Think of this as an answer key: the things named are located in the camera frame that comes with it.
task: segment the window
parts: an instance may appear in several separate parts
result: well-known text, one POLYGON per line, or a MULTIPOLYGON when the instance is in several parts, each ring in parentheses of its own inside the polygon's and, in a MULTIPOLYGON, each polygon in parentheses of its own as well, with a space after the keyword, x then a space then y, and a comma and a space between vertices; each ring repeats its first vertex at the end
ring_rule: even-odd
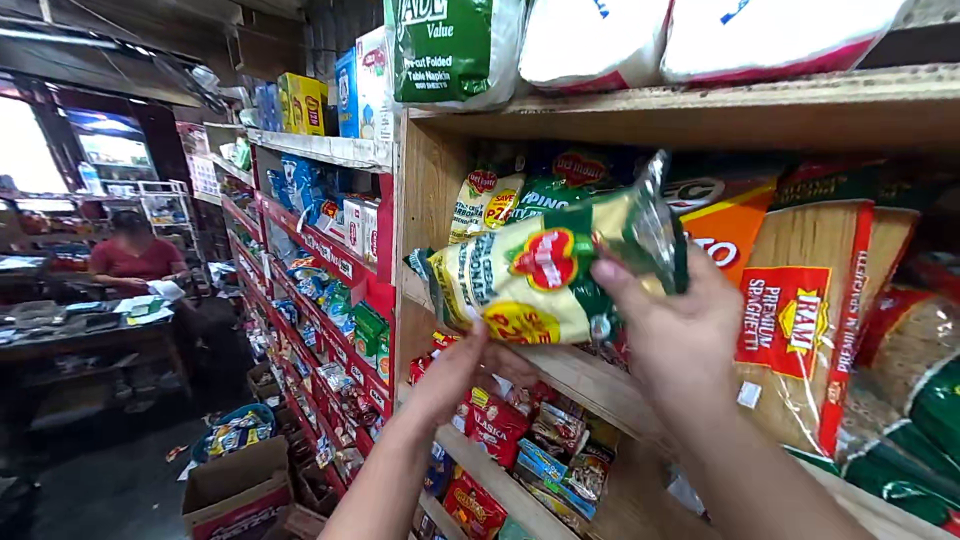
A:
POLYGON ((0 175, 10 175, 20 191, 66 193, 66 183, 57 170, 47 138, 30 104, 0 97, 0 175))

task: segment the red shirt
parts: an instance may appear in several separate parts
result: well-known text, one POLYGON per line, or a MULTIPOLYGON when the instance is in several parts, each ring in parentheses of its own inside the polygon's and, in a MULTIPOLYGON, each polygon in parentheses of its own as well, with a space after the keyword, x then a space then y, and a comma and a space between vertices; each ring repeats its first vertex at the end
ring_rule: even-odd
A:
MULTIPOLYGON (((114 278, 140 278, 148 282, 173 274, 175 262, 183 262, 183 255, 177 246, 162 238, 154 238, 140 257, 124 251, 115 239, 93 246, 90 254, 90 270, 96 274, 107 274, 114 278)), ((127 296, 147 294, 146 287, 117 285, 116 289, 127 296)))

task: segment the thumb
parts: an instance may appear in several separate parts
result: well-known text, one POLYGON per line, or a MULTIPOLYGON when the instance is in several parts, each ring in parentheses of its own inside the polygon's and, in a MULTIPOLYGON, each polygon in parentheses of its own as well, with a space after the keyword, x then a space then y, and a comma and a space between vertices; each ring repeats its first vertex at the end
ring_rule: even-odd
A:
POLYGON ((653 306, 654 299, 626 268, 601 258, 590 267, 593 278, 613 298, 616 308, 628 322, 637 323, 653 306))

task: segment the white package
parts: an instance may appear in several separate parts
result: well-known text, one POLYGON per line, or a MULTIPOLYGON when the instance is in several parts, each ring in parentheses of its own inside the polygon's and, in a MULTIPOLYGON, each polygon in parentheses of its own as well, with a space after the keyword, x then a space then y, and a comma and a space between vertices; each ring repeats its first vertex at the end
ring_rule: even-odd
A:
POLYGON ((394 140, 394 98, 390 94, 390 48, 384 27, 356 40, 357 114, 360 138, 394 140))
POLYGON ((376 264, 376 211, 378 209, 379 205, 372 201, 364 201, 363 207, 360 208, 363 214, 363 258, 373 264, 376 264))
POLYGON ((344 201, 344 225, 347 228, 347 247, 357 255, 363 257, 363 201, 346 199, 344 201))
POLYGON ((655 85, 669 12, 670 0, 536 0, 520 77, 565 93, 655 85))
POLYGON ((673 83, 856 67, 912 0, 677 0, 660 71, 673 83))

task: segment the blue box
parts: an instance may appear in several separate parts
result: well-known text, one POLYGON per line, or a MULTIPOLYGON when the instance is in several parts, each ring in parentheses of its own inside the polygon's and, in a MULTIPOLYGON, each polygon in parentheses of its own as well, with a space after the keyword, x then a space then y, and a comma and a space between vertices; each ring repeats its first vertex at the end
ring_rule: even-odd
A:
POLYGON ((336 63, 337 117, 340 136, 360 138, 360 116, 357 114, 357 55, 350 47, 336 63))

